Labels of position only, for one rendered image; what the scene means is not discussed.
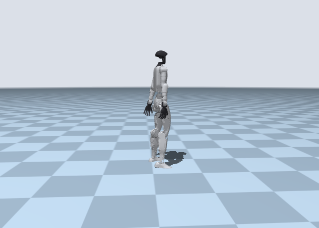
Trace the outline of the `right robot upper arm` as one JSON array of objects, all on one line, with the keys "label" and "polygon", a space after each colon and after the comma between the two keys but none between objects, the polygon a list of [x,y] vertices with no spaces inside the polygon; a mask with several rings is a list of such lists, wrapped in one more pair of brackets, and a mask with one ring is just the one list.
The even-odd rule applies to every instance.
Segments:
[{"label": "right robot upper arm", "polygon": [[166,84],[165,82],[166,82],[167,68],[160,67],[159,72],[160,72],[160,81],[161,81],[161,88],[162,88],[163,85]]}]

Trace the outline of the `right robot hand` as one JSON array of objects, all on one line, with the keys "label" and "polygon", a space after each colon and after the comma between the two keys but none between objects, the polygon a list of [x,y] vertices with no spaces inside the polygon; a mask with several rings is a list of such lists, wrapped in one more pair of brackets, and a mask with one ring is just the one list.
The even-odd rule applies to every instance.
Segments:
[{"label": "right robot hand", "polygon": [[164,106],[163,102],[161,103],[161,106],[162,106],[162,109],[161,109],[161,113],[160,113],[159,118],[161,117],[160,119],[163,119],[163,118],[165,119],[166,115],[168,115],[168,111],[166,109],[167,106]]}]

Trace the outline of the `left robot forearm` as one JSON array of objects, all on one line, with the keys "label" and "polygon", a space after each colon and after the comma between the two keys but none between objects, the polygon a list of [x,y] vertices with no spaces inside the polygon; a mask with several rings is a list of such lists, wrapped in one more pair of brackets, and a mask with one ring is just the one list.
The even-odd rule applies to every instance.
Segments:
[{"label": "left robot forearm", "polygon": [[153,99],[154,99],[154,98],[153,98],[154,95],[155,95],[154,90],[152,90],[152,89],[150,88],[150,97],[149,97],[148,104],[152,104],[152,101],[153,101]]}]

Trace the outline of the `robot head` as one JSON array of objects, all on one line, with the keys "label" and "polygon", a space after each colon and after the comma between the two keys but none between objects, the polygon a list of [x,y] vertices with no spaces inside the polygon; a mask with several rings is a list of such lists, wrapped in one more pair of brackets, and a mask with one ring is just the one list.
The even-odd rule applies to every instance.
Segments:
[{"label": "robot head", "polygon": [[161,64],[165,64],[165,57],[167,56],[167,53],[165,51],[157,51],[155,54],[156,57],[162,58],[162,62],[159,62],[157,66],[161,66]]}]

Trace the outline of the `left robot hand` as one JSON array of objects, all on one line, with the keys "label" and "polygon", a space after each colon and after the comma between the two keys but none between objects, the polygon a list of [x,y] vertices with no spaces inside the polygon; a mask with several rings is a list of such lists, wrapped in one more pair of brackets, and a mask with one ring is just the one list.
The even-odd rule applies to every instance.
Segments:
[{"label": "left robot hand", "polygon": [[[152,102],[152,103],[153,103],[153,102]],[[145,110],[144,110],[144,113],[145,113],[145,111],[146,111],[147,116],[148,116],[148,112],[149,112],[149,116],[150,116],[150,110],[151,110],[151,112],[153,113],[151,106],[152,106],[152,104],[148,104],[148,102],[147,102],[147,106],[145,107]],[[146,113],[145,113],[145,115],[146,115]]]}]

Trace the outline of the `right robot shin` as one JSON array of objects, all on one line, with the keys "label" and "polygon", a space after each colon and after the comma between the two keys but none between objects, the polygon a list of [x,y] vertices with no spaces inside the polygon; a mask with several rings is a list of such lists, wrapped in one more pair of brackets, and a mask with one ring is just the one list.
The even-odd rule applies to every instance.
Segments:
[{"label": "right robot shin", "polygon": [[160,132],[159,133],[159,162],[162,164],[162,160],[164,160],[165,152],[166,152],[166,147],[167,147],[167,139],[165,139],[165,133]]}]

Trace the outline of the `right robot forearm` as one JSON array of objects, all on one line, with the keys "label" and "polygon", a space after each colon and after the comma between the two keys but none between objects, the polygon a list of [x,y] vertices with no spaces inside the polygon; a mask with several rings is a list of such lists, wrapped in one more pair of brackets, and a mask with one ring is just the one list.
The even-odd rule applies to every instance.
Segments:
[{"label": "right robot forearm", "polygon": [[168,89],[168,85],[164,84],[162,87],[162,98],[161,98],[161,102],[163,102],[164,106],[167,106],[167,89]]}]

